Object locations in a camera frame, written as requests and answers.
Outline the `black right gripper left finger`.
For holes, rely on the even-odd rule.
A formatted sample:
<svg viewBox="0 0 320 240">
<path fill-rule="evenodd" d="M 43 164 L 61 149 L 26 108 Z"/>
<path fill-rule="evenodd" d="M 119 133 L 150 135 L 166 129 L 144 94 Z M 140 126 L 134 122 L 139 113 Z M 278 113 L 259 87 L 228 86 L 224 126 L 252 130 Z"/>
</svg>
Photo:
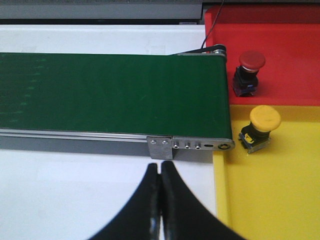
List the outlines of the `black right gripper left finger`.
<svg viewBox="0 0 320 240">
<path fill-rule="evenodd" d="M 156 163 L 150 163 L 137 189 L 117 215 L 92 240 L 158 240 L 161 180 Z"/>
</svg>

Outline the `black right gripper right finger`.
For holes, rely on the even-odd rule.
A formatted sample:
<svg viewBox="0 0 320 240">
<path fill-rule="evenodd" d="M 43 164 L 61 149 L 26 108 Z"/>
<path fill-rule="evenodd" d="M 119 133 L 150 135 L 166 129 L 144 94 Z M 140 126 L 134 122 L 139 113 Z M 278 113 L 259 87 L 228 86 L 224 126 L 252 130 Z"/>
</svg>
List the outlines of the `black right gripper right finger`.
<svg viewBox="0 0 320 240">
<path fill-rule="evenodd" d="M 171 161 L 161 163 L 162 214 L 166 240 L 242 240 L 212 215 L 185 184 Z"/>
</svg>

